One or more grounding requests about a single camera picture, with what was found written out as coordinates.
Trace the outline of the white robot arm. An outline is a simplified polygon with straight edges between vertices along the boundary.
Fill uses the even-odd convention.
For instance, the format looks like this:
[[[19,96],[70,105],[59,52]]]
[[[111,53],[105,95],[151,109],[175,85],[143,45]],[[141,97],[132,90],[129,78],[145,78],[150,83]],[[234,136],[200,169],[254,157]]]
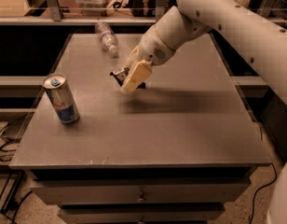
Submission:
[[[217,31],[287,105],[287,30],[234,0],[176,0],[142,36],[122,68],[121,91],[134,92],[184,43]]]

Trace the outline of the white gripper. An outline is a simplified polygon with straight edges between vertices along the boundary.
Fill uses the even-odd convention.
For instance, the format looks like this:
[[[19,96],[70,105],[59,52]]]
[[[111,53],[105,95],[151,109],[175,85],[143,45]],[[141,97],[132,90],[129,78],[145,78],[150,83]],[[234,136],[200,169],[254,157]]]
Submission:
[[[152,65],[162,65],[174,54],[175,51],[160,39],[156,26],[151,26],[143,34],[139,47],[134,48],[118,69],[119,72],[125,70],[129,72],[120,88],[121,92],[124,94],[133,93],[139,85],[152,75]]]

